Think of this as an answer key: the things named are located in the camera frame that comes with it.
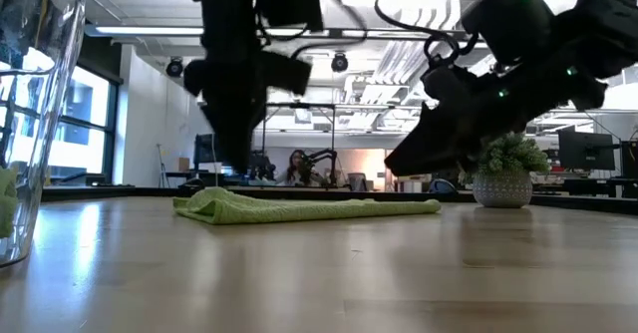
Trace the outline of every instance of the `clear plastic cup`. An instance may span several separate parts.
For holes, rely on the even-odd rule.
[[[29,254],[84,0],[0,0],[0,267]]]

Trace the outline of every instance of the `green towel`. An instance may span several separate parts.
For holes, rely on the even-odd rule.
[[[441,209],[441,204],[434,199],[426,202],[266,200],[235,194],[221,187],[202,190],[191,198],[174,198],[172,205],[175,213],[210,224],[436,213]]]
[[[13,232],[13,215],[18,207],[16,173],[0,167],[0,238]]]

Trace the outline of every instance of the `security camera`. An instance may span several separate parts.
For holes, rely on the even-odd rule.
[[[179,78],[183,72],[183,58],[172,57],[170,63],[166,66],[166,74],[172,78]]]
[[[343,73],[348,70],[348,59],[346,53],[336,53],[332,59],[332,71],[335,73]]]

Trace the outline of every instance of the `cable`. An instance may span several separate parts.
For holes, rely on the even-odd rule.
[[[263,35],[263,38],[266,40],[266,43],[263,45],[264,47],[270,46],[273,41],[289,42],[295,39],[299,39],[308,31],[308,25],[306,24],[306,26],[303,29],[301,29],[301,31],[291,36],[283,37],[283,38],[273,37],[270,33],[268,33],[268,30],[266,30],[266,27],[263,25],[263,18],[261,17],[261,15],[259,15],[259,10],[257,8],[255,8],[255,15],[257,17],[257,29],[259,30],[259,32],[261,32],[261,35]]]
[[[347,183],[348,177],[346,176],[346,173],[343,171],[343,167],[341,166],[341,159],[339,159],[338,155],[337,155],[337,164],[339,164],[339,171],[341,172],[341,178],[343,179],[344,183]]]
[[[423,33],[426,33],[426,34],[430,35],[430,37],[428,37],[428,39],[426,40],[426,42],[424,44],[424,49],[423,49],[424,50],[424,54],[425,54],[426,58],[428,59],[428,61],[434,62],[434,61],[441,60],[441,62],[440,62],[441,65],[453,64],[454,61],[456,61],[459,58],[459,55],[467,55],[467,54],[469,54],[470,51],[474,49],[475,45],[479,41],[479,35],[478,34],[473,34],[472,37],[470,38],[470,40],[468,41],[468,44],[465,47],[461,48],[459,46],[459,42],[457,41],[457,39],[455,39],[452,35],[450,35],[448,33],[445,33],[443,31],[437,30],[437,29],[431,29],[431,28],[420,27],[420,26],[415,26],[415,25],[402,23],[402,22],[400,22],[398,20],[395,20],[395,19],[391,18],[389,15],[387,15],[386,13],[384,13],[381,10],[381,7],[379,6],[379,2],[380,1],[381,0],[375,0],[375,12],[385,22],[387,22],[389,24],[392,24],[392,25],[394,25],[396,27],[402,28],[402,29],[419,31],[419,32],[423,32]],[[440,59],[440,58],[434,58],[432,56],[432,54],[430,52],[430,47],[438,40],[444,41],[452,49],[452,53],[447,58]]]
[[[351,41],[347,41],[347,42],[338,42],[335,43],[334,41],[331,42],[324,42],[324,43],[318,43],[318,44],[308,44],[308,45],[304,45],[302,47],[300,47],[299,49],[295,50],[294,53],[292,53],[292,55],[290,56],[292,59],[297,59],[297,57],[303,53],[304,51],[308,50],[308,49],[314,49],[314,48],[328,48],[328,47],[342,47],[345,45],[356,45],[356,44],[361,44],[363,42],[365,42],[368,39],[368,27],[366,26],[366,22],[365,20],[361,17],[361,15],[359,15],[359,13],[357,13],[356,10],[352,9],[351,7],[349,7],[348,5],[345,5],[343,3],[343,1],[341,0],[334,0],[337,4],[339,4],[339,6],[341,8],[343,8],[346,13],[348,13],[348,16],[350,16],[350,18],[357,23],[357,26],[359,27],[359,29],[363,30],[363,35],[361,36],[361,38],[359,39],[354,39]]]

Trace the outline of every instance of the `table surface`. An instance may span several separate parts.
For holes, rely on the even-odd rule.
[[[0,332],[637,332],[638,220],[440,215],[210,226],[165,198],[44,206]]]

